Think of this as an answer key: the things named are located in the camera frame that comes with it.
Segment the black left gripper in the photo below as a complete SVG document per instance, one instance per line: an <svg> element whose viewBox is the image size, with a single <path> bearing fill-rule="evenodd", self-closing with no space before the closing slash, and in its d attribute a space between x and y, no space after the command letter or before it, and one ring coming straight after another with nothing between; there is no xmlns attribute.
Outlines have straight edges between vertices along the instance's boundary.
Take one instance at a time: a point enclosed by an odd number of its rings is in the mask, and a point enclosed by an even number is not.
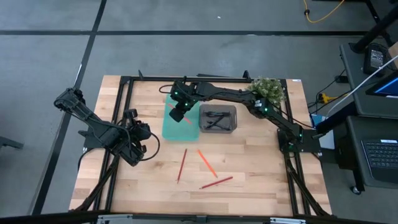
<svg viewBox="0 0 398 224"><path fill-rule="evenodd" d="M125 119L134 119L137 117L136 109L124 110ZM129 123L129 140L133 144L137 144L139 141L149 139L152 133L147 123L142 121L131 121Z"/></svg>

